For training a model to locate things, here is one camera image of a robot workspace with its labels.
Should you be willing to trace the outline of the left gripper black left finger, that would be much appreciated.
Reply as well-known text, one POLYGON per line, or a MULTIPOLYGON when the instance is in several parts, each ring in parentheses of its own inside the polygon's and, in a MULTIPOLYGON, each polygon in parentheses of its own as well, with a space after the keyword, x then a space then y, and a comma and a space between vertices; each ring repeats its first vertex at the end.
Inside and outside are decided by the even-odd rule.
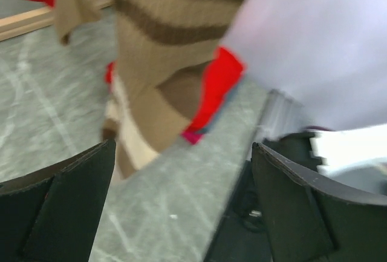
POLYGON ((1 183, 1 261, 88 261, 115 141, 1 183))

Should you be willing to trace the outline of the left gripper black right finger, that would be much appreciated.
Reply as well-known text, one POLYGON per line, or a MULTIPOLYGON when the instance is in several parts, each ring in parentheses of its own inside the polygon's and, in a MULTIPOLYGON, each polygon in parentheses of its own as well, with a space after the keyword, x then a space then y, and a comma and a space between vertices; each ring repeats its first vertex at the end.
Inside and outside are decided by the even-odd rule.
POLYGON ((273 261, 386 261, 386 196, 336 182, 252 145, 273 261))

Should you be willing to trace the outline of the brown sock pair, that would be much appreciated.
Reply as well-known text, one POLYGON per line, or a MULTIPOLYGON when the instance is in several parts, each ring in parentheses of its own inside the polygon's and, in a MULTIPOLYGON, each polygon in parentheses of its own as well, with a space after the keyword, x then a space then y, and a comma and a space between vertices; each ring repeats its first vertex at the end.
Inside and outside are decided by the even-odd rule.
POLYGON ((244 0, 112 0, 117 58, 103 139, 116 142, 115 167, 128 178, 188 131, 200 130, 239 78, 214 70, 218 44, 244 0))

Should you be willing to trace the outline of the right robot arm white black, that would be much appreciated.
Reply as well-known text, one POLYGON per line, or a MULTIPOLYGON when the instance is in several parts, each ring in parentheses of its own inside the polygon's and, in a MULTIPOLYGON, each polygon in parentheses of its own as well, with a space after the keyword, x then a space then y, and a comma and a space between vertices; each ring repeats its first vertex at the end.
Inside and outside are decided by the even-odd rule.
POLYGON ((346 131, 306 130, 265 139, 264 144, 339 183, 386 195, 386 125, 346 131))

